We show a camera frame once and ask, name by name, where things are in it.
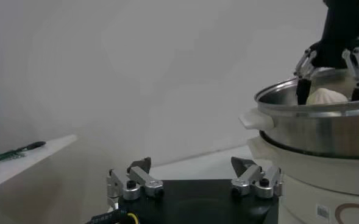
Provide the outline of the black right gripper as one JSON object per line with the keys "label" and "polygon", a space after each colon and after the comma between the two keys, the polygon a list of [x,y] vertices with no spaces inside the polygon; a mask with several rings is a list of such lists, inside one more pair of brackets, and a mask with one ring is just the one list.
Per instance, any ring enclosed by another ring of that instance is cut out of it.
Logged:
{"label": "black right gripper", "polygon": [[355,80],[351,101],[359,101],[359,0],[326,0],[327,16],[321,39],[306,49],[297,63],[296,97],[305,105],[316,68],[346,69]]}

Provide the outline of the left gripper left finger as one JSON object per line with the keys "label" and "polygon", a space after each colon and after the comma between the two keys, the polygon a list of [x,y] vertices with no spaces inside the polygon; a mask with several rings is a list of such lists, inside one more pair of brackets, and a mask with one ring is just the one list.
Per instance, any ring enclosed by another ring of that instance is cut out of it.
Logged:
{"label": "left gripper left finger", "polygon": [[134,201],[141,197],[142,191],[147,197],[162,198],[164,196],[163,181],[150,176],[150,169],[150,157],[132,162],[123,172],[110,169],[106,178],[107,198]]}

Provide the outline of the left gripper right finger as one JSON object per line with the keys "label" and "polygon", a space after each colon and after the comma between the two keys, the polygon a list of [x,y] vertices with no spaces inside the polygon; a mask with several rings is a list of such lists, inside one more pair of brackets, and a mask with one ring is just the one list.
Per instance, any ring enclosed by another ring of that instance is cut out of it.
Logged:
{"label": "left gripper right finger", "polygon": [[231,194],[242,198],[250,193],[261,199],[270,199],[282,195],[282,171],[277,166],[264,170],[253,160],[231,157],[231,165],[236,178],[230,181]]}

